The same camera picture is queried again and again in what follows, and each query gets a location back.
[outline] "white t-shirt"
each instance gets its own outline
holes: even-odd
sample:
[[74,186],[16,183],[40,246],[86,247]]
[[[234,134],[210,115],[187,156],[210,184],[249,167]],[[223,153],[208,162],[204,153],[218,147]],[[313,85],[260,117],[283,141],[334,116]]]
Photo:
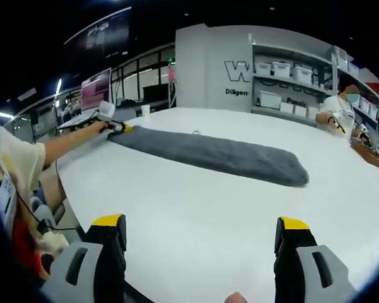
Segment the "white t-shirt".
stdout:
[[[9,174],[16,178],[18,194],[28,203],[44,167],[45,145],[24,142],[0,126],[0,161]],[[0,171],[0,181],[2,178],[3,173]]]
[[324,100],[320,113],[325,112],[332,112],[346,133],[344,134],[338,129],[331,129],[329,127],[326,127],[326,129],[331,133],[350,139],[355,120],[355,112],[352,105],[338,95],[334,95]]

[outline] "sleeve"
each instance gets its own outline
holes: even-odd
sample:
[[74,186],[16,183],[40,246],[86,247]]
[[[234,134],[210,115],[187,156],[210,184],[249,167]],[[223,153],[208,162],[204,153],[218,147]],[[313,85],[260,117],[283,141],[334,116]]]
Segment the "sleeve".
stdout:
[[11,163],[17,168],[19,177],[25,180],[26,186],[33,190],[37,187],[39,176],[45,163],[45,145],[31,144],[18,139],[0,126],[0,145],[5,146]]
[[335,112],[335,111],[337,111],[337,109],[335,108],[335,104],[334,104],[334,96],[326,98],[326,100],[324,100],[323,105],[320,107],[320,110],[319,110],[320,113]]

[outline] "gray fluffy towel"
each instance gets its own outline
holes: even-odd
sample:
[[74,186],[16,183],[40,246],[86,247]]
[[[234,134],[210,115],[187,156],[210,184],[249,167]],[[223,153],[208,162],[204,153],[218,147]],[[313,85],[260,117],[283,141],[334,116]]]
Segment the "gray fluffy towel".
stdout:
[[140,126],[135,126],[128,133],[111,133],[108,140],[140,152],[218,172],[286,186],[302,186],[309,182],[309,175],[297,156],[274,147]]

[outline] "wooden box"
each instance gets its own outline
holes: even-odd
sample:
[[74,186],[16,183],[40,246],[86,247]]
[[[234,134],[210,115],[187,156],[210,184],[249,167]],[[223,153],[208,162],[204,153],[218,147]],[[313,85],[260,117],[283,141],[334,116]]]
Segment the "wooden box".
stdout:
[[352,142],[351,147],[369,164],[379,167],[379,156],[377,153],[371,151],[369,148],[358,142]]

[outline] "cup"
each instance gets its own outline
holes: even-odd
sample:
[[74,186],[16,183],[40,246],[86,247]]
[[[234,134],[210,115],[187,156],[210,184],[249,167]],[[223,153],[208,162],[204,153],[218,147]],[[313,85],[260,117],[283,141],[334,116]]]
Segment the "cup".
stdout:
[[150,105],[142,105],[141,107],[142,117],[148,117],[150,115]]

